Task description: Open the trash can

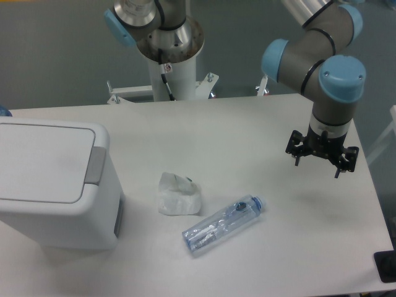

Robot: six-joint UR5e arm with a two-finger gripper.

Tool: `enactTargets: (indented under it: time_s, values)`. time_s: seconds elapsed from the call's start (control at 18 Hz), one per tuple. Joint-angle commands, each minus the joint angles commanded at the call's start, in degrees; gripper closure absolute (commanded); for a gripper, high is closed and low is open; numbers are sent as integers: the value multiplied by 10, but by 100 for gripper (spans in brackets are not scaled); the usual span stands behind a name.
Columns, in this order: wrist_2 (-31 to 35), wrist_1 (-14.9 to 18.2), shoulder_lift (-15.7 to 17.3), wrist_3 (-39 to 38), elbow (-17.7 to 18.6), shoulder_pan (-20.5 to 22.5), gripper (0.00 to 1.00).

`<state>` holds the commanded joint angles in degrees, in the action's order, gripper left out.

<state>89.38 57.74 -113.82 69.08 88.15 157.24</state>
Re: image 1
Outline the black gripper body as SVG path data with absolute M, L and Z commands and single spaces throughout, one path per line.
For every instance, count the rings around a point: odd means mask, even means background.
M 303 140 L 302 156 L 306 157 L 313 155 L 327 160 L 341 160 L 344 159 L 344 141 L 347 132 L 343 134 L 337 132 L 335 135 L 330 131 L 320 130 L 309 125 L 306 137 Z

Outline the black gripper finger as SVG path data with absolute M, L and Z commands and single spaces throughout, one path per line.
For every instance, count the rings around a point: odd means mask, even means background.
M 297 130 L 293 130 L 287 143 L 285 152 L 295 159 L 295 166 L 298 166 L 301 157 L 308 156 L 306 136 L 303 136 L 302 133 Z
M 354 172 L 358 154 L 358 147 L 344 146 L 335 153 L 331 153 L 330 162 L 337 168 L 334 178 L 338 178 L 340 173 Z

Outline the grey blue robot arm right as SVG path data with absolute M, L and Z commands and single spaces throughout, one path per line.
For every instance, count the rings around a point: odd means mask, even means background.
M 277 39 L 262 56 L 261 67 L 313 103 L 306 134 L 293 131 L 285 152 L 299 162 L 309 155 L 328 160 L 338 173 L 353 172 L 358 147 L 345 147 L 351 121 L 364 92 L 366 69 L 341 51 L 363 29 L 357 8 L 335 1 L 283 1 L 304 30 L 296 42 Z

